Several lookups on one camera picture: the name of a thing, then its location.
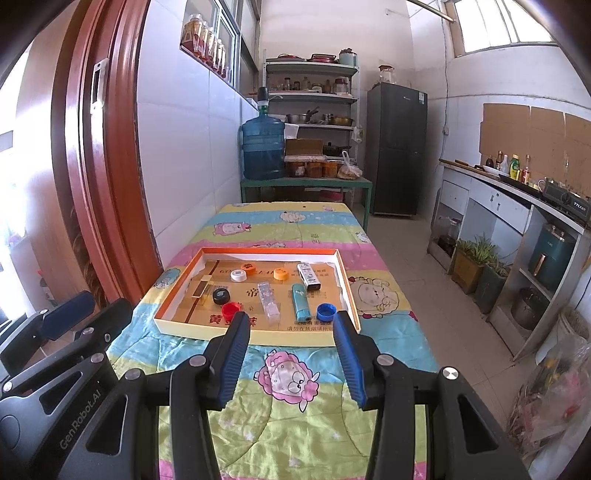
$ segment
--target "pink cartoon character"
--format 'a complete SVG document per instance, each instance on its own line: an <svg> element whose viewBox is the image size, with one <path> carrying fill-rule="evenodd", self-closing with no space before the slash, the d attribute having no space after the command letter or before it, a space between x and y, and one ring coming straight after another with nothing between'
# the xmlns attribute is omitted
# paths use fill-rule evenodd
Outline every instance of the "pink cartoon character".
<svg viewBox="0 0 591 480"><path fill-rule="evenodd" d="M293 353L271 350L254 379L267 395L292 405L298 404L300 412L304 413L308 402L318 395L316 380L319 376L319 372L312 375L312 370Z"/></svg>
<svg viewBox="0 0 591 480"><path fill-rule="evenodd" d="M237 233L250 232L250 223L216 223L213 226L214 235L236 235Z"/></svg>

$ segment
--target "upper window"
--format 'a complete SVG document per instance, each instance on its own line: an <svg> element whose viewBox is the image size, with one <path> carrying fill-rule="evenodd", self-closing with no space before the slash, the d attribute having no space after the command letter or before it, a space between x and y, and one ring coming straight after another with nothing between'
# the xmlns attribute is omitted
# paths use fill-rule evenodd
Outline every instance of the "upper window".
<svg viewBox="0 0 591 480"><path fill-rule="evenodd" d="M514 0L450 0L456 57L513 44L552 43L550 34Z"/></svg>

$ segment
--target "white wall tile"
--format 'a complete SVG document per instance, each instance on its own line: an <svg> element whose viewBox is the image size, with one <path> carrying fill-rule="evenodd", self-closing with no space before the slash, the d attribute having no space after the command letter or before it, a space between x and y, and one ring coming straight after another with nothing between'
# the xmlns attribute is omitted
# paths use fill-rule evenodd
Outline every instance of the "white wall tile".
<svg viewBox="0 0 591 480"><path fill-rule="evenodd" d="M210 116L213 185L217 189L228 178L240 176L239 125L234 120Z"/></svg>
<svg viewBox="0 0 591 480"><path fill-rule="evenodd" d="M199 204L193 206L182 217L178 218L171 225L168 225L159 235L156 236L156 245L160 253L160 260L165 268L168 267L173 257L180 252L184 246L189 244L191 239L216 213L213 193L202 198Z"/></svg>
<svg viewBox="0 0 591 480"><path fill-rule="evenodd" d="M227 179L215 190L216 211L229 203L240 203L240 177L234 176Z"/></svg>
<svg viewBox="0 0 591 480"><path fill-rule="evenodd" d="M209 110L209 69L179 48L182 17L150 3L139 51L138 103Z"/></svg>
<svg viewBox="0 0 591 480"><path fill-rule="evenodd" d="M148 211L158 235L213 191L209 118L139 103L138 136Z"/></svg>
<svg viewBox="0 0 591 480"><path fill-rule="evenodd" d="M209 72L209 115L234 121L236 111L236 92L215 73Z"/></svg>

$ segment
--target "metal shelf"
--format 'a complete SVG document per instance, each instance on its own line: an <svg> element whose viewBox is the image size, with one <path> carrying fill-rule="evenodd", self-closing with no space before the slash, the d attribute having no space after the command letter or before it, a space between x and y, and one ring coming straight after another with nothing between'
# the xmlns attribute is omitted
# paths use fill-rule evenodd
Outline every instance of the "metal shelf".
<svg viewBox="0 0 591 480"><path fill-rule="evenodd" d="M297 124L300 128L320 128L322 130L345 130L352 132L353 127L341 127L339 125L316 125L316 124Z"/></svg>
<svg viewBox="0 0 591 480"><path fill-rule="evenodd" d="M352 77L358 67L339 63L319 63L314 61L271 61L266 63L267 73L310 73Z"/></svg>
<svg viewBox="0 0 591 480"><path fill-rule="evenodd" d="M271 102L326 102L347 103L357 101L354 97L335 95L334 93L308 93L308 92L269 92Z"/></svg>

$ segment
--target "gas stove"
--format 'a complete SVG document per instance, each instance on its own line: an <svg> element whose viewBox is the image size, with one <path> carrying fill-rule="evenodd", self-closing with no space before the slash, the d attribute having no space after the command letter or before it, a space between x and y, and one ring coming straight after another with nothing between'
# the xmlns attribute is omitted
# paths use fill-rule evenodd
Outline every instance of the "gas stove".
<svg viewBox="0 0 591 480"><path fill-rule="evenodd" d="M548 179L543 192L544 200L564 212L581 225L590 225L591 198L581 197L568 189L561 187L560 183Z"/></svg>

